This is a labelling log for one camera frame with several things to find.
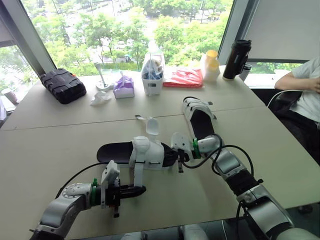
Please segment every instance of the white table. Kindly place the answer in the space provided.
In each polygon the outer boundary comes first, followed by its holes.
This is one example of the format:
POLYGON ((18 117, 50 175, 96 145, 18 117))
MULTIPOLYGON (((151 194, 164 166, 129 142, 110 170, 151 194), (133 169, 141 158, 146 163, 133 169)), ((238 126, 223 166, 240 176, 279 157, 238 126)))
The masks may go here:
POLYGON ((78 125, 87 123, 133 120, 135 115, 174 116, 182 114, 182 101, 193 96, 202 101, 212 101, 214 111, 262 107, 265 104, 236 77, 225 81, 222 74, 216 82, 206 83, 203 88, 189 89, 164 87, 160 95, 145 95, 140 73, 131 72, 134 79, 134 98, 112 99, 101 106, 90 106, 96 94, 96 82, 100 76, 80 77, 87 94, 67 105, 60 104, 39 82, 18 105, 2 130, 43 128, 52 126, 78 125))
MULTIPOLYGON (((226 144, 239 145, 251 156, 255 177, 285 208, 320 200, 320 168, 266 107, 216 111, 214 129, 226 144)), ((158 139, 170 143, 174 132, 189 135, 183 115, 157 118, 158 139)), ((29 239, 48 203, 74 173, 96 163, 100 146, 127 142, 145 135, 140 120, 121 120, 70 126, 0 131, 0 239, 29 239)), ((234 150, 245 165, 246 158, 234 150)), ((103 167, 84 172, 74 182, 101 177, 103 167)), ((129 171, 122 168, 122 184, 129 171)), ((146 170, 147 191, 124 199, 120 217, 111 209, 94 207, 81 212, 68 239, 143 231, 232 218, 237 201, 228 185, 215 175, 210 163, 178 173, 146 170)))

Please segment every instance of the green ring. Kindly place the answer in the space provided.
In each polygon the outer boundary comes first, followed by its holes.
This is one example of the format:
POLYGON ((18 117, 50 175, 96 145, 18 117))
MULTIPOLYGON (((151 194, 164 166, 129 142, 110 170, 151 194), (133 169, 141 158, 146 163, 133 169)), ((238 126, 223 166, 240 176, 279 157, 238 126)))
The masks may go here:
POLYGON ((198 140, 196 138, 193 139, 192 145, 193 145, 193 149, 194 149, 194 152, 195 152, 195 157, 197 159, 200 159, 201 155, 200 155, 200 152, 199 152, 198 140))
POLYGON ((96 205, 96 186, 92 186, 92 191, 91 191, 91 205, 95 206, 96 205))

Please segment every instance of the white cable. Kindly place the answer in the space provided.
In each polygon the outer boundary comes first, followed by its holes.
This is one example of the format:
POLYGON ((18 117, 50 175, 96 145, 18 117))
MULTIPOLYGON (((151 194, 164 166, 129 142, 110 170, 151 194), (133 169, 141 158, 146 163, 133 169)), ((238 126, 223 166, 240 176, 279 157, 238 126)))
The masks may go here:
POLYGON ((223 220, 221 220, 221 222, 222 222, 222 229, 223 229, 223 233, 224 233, 225 240, 228 240, 228 238, 227 238, 227 234, 226 234, 226 230, 225 230, 224 221, 223 221, 223 220))
POLYGON ((271 98, 271 100, 269 101, 267 107, 269 108, 272 100, 273 100, 275 97, 277 97, 278 95, 280 95, 280 94, 282 94, 282 93, 284 93, 284 92, 302 92, 302 91, 301 91, 301 90, 284 90, 284 91, 280 91, 280 92, 276 93, 276 94, 271 98))

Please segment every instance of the black cable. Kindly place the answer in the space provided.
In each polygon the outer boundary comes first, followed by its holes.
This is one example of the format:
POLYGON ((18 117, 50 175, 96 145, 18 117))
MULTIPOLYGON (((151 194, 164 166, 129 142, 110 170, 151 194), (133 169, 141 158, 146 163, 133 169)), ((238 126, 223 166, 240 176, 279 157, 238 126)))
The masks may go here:
POLYGON ((212 156, 213 154, 215 154, 217 151, 219 151, 219 153, 217 154, 217 156, 216 156, 215 158, 218 158, 218 157, 219 157, 219 154, 220 154, 220 152, 221 152, 221 146, 222 146, 222 138, 221 138, 218 134, 215 134, 215 133, 212 134, 212 135, 218 137, 219 142, 220 142, 220 143, 219 143, 219 148, 217 148, 216 150, 214 150, 214 151, 212 151, 211 153, 209 153, 209 155, 206 156, 206 158, 205 158, 204 160, 202 160, 200 163, 198 163, 197 165, 190 166, 190 165, 187 165, 184 161, 182 161, 183 166, 185 166, 187 169, 196 169, 196 168, 202 166, 202 165, 203 165, 208 159, 210 159, 211 156, 212 156))
POLYGON ((221 137, 220 137, 218 134, 214 134, 214 135, 219 138, 219 142, 220 142, 219 148, 217 148, 216 150, 210 152, 209 155, 208 155, 204 160, 202 160, 200 163, 198 163, 197 165, 190 166, 190 165, 187 165, 185 162, 182 161, 183 166, 185 166, 187 169, 196 169, 196 168, 200 167, 201 165, 203 165, 209 158, 211 158, 211 156, 212 156, 213 154, 215 154, 215 153, 217 152, 215 158, 214 158, 213 161, 212 161, 211 169, 212 169, 212 171, 213 171, 215 174, 217 174, 217 175, 220 176, 219 172, 217 172, 217 171, 215 170, 214 166, 215 166, 215 164, 216 164, 216 162, 217 162, 217 160, 218 160, 218 157, 219 157, 222 149, 224 149, 224 148, 235 148, 235 149, 238 149, 238 150, 240 150, 241 152, 243 152, 244 155, 246 156, 246 158, 248 159, 248 162, 249 162, 249 164, 250 164, 251 175, 254 177, 254 174, 255 174, 255 172, 254 172, 254 165, 253 165, 253 163, 252 163, 252 160, 251 160, 249 154, 248 154, 245 150, 243 150, 241 147, 236 146, 236 145, 224 145, 224 146, 222 146, 222 139, 221 139, 221 137))
POLYGON ((75 175, 73 175, 61 188, 60 190, 58 191, 57 195, 55 196, 55 198, 57 199, 60 194, 62 193, 62 191, 65 189, 65 187, 76 177, 78 176, 79 174, 83 173, 85 170, 87 169, 90 169, 92 167, 95 167, 95 166, 98 166, 98 165, 102 165, 102 164, 108 164, 108 162, 98 162, 98 163, 95 163, 95 164, 92 164, 92 165, 89 165, 87 167, 85 167, 84 169, 82 169, 81 171, 77 172, 75 175))
POLYGON ((235 236, 236 240, 240 240, 239 234, 239 216, 240 216, 240 209, 242 207, 242 201, 239 202, 238 208, 236 209, 236 216, 235 216, 235 236))

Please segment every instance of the black tool case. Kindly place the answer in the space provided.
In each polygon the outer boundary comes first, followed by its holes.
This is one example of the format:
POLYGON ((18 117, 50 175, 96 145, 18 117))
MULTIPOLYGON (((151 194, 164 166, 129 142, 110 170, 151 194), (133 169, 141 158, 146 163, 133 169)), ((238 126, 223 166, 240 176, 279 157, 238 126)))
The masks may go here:
POLYGON ((64 68, 43 74, 40 80, 61 104, 71 103, 87 93, 85 85, 64 68))

